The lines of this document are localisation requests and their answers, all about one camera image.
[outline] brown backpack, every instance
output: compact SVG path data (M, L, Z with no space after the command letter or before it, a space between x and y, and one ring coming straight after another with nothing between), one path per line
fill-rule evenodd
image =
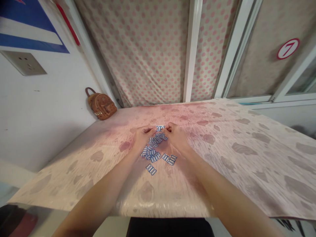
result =
M96 93L90 87L86 88L86 94L88 96L88 103L98 119L106 120L117 111L117 107L106 94Z

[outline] wall outlet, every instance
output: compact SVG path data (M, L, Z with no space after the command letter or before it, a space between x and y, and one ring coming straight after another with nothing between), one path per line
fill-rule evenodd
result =
M23 76L47 74L31 53L4 50L0 52Z

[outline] number 7 sign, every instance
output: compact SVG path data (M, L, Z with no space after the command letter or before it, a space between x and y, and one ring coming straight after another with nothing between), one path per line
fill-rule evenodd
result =
M282 60L286 59L292 55L300 45L300 40L298 38L290 39L279 49L277 53L277 58Z

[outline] blue poster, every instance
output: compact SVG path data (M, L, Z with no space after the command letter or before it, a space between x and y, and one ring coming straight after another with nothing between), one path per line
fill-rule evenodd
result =
M1 1L0 45L69 53L38 0Z

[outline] pile of tiles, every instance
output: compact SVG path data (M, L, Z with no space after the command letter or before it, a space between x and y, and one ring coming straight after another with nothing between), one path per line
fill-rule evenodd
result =
M166 153L164 153L162 156L159 152L155 150L156 147L158 147L158 144L162 143L162 141L168 140L168 138L165 136L164 133L157 133L154 137L151 137L149 139L148 145L145 147L145 149L142 152L142 157L145 157L146 160L150 160L152 163L160 160L161 158L165 160L169 165L173 166L175 163L175 160L177 157L175 155L168 156ZM151 175L154 175L157 170L149 164L146 169Z

